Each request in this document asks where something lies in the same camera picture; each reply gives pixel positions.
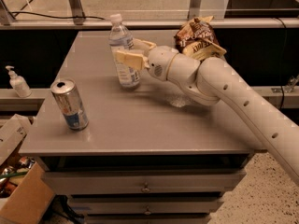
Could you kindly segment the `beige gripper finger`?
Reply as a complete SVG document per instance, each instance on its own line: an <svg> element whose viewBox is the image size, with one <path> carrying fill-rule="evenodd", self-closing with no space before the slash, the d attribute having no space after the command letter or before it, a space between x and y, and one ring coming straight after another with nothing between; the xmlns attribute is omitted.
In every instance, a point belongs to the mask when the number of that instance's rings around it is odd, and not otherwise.
<svg viewBox="0 0 299 224"><path fill-rule="evenodd" d="M150 51L157 47L153 42L134 38L134 49L142 50L144 55L148 55Z"/></svg>
<svg viewBox="0 0 299 224"><path fill-rule="evenodd" d="M137 71L149 68L149 59L146 52L141 49L116 49L113 51L113 55L117 62Z"/></svg>

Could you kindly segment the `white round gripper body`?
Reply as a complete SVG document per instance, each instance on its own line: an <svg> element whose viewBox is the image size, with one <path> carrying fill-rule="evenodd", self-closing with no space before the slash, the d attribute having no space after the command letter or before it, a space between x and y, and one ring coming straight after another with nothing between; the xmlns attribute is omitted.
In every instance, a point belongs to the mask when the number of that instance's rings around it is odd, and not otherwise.
<svg viewBox="0 0 299 224"><path fill-rule="evenodd" d="M173 59L178 55L178 50L168 46L159 46L149 52L149 74L161 81L174 82L170 76Z"/></svg>

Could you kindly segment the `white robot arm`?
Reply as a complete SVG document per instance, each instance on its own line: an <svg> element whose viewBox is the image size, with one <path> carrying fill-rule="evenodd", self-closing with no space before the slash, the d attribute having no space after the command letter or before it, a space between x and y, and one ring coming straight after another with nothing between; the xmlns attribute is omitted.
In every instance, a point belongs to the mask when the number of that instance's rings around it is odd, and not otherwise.
<svg viewBox="0 0 299 224"><path fill-rule="evenodd" d="M226 103L299 185L299 126L253 90L230 64L219 57L198 61L149 41L134 43L136 49L116 49L115 60L175 84L199 104Z"/></svg>

